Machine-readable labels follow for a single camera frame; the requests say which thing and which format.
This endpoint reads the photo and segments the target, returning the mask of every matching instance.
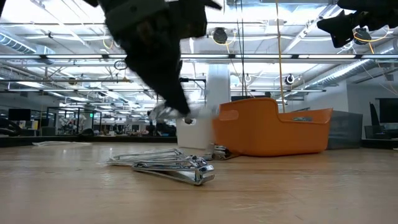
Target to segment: ceiling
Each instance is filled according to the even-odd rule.
[[[113,42],[109,32],[104,26],[104,14],[100,7],[93,8],[82,0],[45,0],[41,4],[45,9],[34,4],[37,0],[20,0],[6,2],[2,18],[0,20],[1,31],[13,35],[16,39],[29,47],[46,46],[55,54],[123,54],[123,50]],[[212,9],[206,10],[208,19],[208,37],[201,39],[189,39],[181,41],[183,54],[240,54],[239,38],[243,37],[244,54],[278,54],[279,45],[277,38],[276,9],[273,1],[267,0],[246,0],[243,1],[242,9],[235,8],[233,0],[219,0],[224,5],[222,11]],[[279,4],[280,22],[280,47],[283,54],[363,54],[369,52],[368,45],[351,44],[342,49],[335,49],[329,34],[316,27],[319,16],[324,18],[336,16],[341,9],[336,5],[330,5],[329,0],[283,0]],[[237,24],[237,18],[243,18],[243,26]],[[228,48],[225,45],[218,45],[211,38],[216,27],[224,27],[228,34]],[[373,38],[386,38],[375,42],[377,47],[388,42],[398,34],[396,30],[381,29],[371,32]],[[11,48],[0,45],[0,54],[20,54]],[[206,78],[210,61],[201,60],[185,62],[181,76],[188,78]],[[16,68],[23,67],[28,72],[18,71],[16,76],[21,79],[38,79],[49,77],[55,80],[113,80],[112,82],[78,82],[76,85],[69,83],[46,83],[42,88],[47,89],[143,89],[146,88],[137,75],[129,70],[116,70],[112,63],[99,60],[57,60],[52,65],[27,64],[23,60],[7,61]],[[296,82],[307,82],[319,74],[339,65],[339,63],[283,63],[282,76],[293,74]],[[241,76],[242,64],[239,62],[233,65],[229,63],[232,75]],[[260,60],[245,63],[245,72],[249,74],[250,88],[258,89],[279,89],[279,65],[277,63],[261,63]],[[32,88],[34,86],[13,83],[18,88]],[[187,92],[193,95],[198,102],[203,99],[200,95],[202,82],[188,82],[183,84],[186,89],[196,89]],[[86,98],[90,102],[120,103],[127,102],[138,104],[141,108],[150,108],[156,102],[156,96],[151,92],[134,93],[59,93],[58,96],[74,96]],[[71,102],[84,102],[84,99]]]

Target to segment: orange container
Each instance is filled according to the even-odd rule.
[[[279,113],[270,98],[220,105],[213,121],[215,143],[245,156],[284,156],[322,152],[328,145],[333,109]],[[294,119],[311,118],[311,121]]]

